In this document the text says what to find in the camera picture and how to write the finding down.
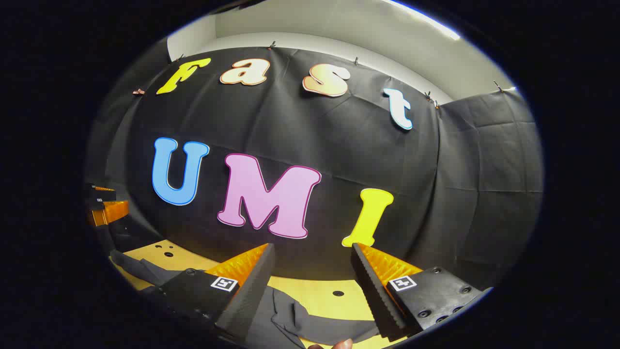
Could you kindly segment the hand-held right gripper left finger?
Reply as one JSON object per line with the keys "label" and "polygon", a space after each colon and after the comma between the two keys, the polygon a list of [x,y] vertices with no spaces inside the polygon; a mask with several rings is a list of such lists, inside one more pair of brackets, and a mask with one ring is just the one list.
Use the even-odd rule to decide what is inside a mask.
{"label": "hand-held right gripper left finger", "polygon": [[275,246],[266,243],[207,271],[188,268],[145,295],[192,332],[244,342],[275,256]]}

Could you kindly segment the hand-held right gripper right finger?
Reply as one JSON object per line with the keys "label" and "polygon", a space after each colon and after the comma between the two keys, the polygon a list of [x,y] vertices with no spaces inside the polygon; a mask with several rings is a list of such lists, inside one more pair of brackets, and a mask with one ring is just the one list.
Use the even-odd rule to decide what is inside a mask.
{"label": "hand-held right gripper right finger", "polygon": [[361,243],[352,245],[351,263],[379,334],[392,342],[427,331],[487,294],[443,267],[422,270]]}

